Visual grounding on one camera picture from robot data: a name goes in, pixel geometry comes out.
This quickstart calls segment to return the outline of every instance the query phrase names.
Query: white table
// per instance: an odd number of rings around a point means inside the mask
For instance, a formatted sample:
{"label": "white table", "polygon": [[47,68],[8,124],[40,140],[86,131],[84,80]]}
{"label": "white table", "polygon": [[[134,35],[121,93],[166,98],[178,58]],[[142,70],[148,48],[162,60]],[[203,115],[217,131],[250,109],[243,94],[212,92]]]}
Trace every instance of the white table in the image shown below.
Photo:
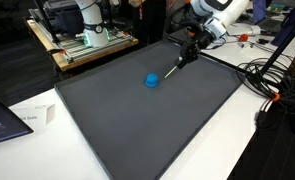
{"label": "white table", "polygon": [[[254,58],[237,48],[237,44],[226,44],[209,54],[234,65]],[[295,56],[295,39],[284,53]],[[262,50],[257,50],[257,56],[264,54]],[[162,179],[226,179],[255,132],[255,115],[264,101],[244,85],[240,86],[184,149]],[[55,104],[56,118],[41,133],[0,143],[0,179],[108,179],[54,89],[14,107],[40,104]]]}

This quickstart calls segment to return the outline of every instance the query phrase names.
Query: laptop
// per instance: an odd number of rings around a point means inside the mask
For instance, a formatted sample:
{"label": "laptop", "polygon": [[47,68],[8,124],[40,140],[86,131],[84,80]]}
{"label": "laptop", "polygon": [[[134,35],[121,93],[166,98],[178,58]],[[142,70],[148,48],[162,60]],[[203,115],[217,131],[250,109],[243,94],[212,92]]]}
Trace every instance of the laptop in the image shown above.
{"label": "laptop", "polygon": [[272,3],[273,4],[284,5],[284,6],[287,6],[289,8],[295,7],[295,0],[273,0]]}
{"label": "laptop", "polygon": [[262,29],[262,34],[277,34],[281,30],[282,21],[267,16],[267,8],[271,3],[271,0],[253,0],[254,23]]}
{"label": "laptop", "polygon": [[0,101],[0,142],[32,132],[29,126]]}

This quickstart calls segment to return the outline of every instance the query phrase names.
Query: laptop screen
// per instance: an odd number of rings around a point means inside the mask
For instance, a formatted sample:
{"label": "laptop screen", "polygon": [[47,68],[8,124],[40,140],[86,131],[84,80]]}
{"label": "laptop screen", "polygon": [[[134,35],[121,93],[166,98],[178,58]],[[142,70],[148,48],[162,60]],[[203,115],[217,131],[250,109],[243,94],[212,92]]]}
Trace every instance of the laptop screen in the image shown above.
{"label": "laptop screen", "polygon": [[273,0],[273,4],[280,4],[287,7],[295,7],[295,0]]}
{"label": "laptop screen", "polygon": [[0,142],[32,132],[31,128],[0,101]]}

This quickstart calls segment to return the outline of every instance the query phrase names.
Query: table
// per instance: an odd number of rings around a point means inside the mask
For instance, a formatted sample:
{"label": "table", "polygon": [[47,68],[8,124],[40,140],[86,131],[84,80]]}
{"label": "table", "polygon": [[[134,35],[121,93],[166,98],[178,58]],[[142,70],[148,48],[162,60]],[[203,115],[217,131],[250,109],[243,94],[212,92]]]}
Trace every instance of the table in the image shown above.
{"label": "table", "polygon": [[[234,59],[235,63],[250,60],[243,59],[245,55],[234,45],[225,49],[233,51],[225,52],[226,56],[211,53],[225,57],[222,59],[225,61]],[[285,52],[295,56],[295,39]],[[226,179],[255,132],[254,119],[263,102],[264,98],[240,86],[161,179]],[[36,134],[37,137],[15,151],[15,157],[10,156],[13,152],[9,146],[17,145],[19,139],[0,144],[0,179],[108,179],[54,89],[14,107],[38,104],[55,104],[56,118],[47,125],[46,132]]]}
{"label": "table", "polygon": [[[44,32],[44,30],[42,30],[41,25],[39,25],[33,19],[26,20],[26,25],[27,25],[28,29],[30,30],[30,32],[35,34],[35,36],[39,39],[39,41],[43,44],[43,46],[45,47],[45,49],[47,51],[51,50],[51,49],[57,49],[57,46],[55,46],[55,44],[53,42],[51,42],[51,40],[46,36],[46,33]],[[112,53],[124,50],[124,49],[134,46],[136,44],[138,44],[138,40],[136,38],[132,38],[132,41],[128,41],[128,42],[122,43],[122,44],[113,45],[110,48],[106,48],[104,50],[97,51],[96,53],[94,53],[91,56],[84,57],[81,60],[74,61],[71,63],[69,63],[68,60],[59,53],[53,54],[52,59],[53,59],[55,65],[58,66],[59,70],[64,72],[69,69],[76,68],[80,65],[86,64],[88,62],[105,57],[105,56],[110,55]]]}
{"label": "table", "polygon": [[[245,23],[235,23],[235,26],[248,26]],[[214,58],[219,60],[225,61],[229,65],[238,66],[241,63],[250,62],[253,59],[257,58],[269,58],[272,53],[267,51],[262,51],[260,48],[254,46],[250,47],[249,42],[257,43],[258,39],[265,39],[268,40],[269,43],[265,44],[263,47],[270,48],[272,50],[276,50],[277,47],[271,44],[273,40],[273,36],[263,36],[263,35],[256,35],[256,36],[249,36],[248,42],[243,42],[245,45],[244,48],[238,45],[237,41],[238,38],[233,36],[227,36],[226,43],[215,50],[202,50],[203,53],[210,55]],[[173,42],[179,41],[186,41],[188,40],[186,33],[184,30],[180,30],[179,32],[175,32],[172,34],[172,37],[169,36],[169,40]],[[292,42],[287,46],[287,48],[283,52],[284,55],[291,56],[292,58],[295,57],[295,38]],[[291,60],[285,56],[280,56],[277,59],[278,62],[283,63],[285,66],[289,67],[291,64]]]}

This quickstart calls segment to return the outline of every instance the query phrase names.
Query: white robot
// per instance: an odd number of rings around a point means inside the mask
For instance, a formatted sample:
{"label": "white robot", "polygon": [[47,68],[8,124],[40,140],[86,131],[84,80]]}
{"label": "white robot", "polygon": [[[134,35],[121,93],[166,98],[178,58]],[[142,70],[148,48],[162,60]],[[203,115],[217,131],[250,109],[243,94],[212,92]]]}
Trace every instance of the white robot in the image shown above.
{"label": "white robot", "polygon": [[175,67],[165,76],[167,78],[176,68],[182,69],[186,64],[195,61],[201,49],[206,49],[214,40],[221,38],[227,27],[235,22],[248,6],[249,0],[191,0],[185,4],[192,8],[197,16],[206,19],[193,37],[192,42],[185,43]]}
{"label": "white robot", "polygon": [[104,27],[97,0],[75,0],[84,18],[85,45],[101,47],[108,44],[108,33]]}

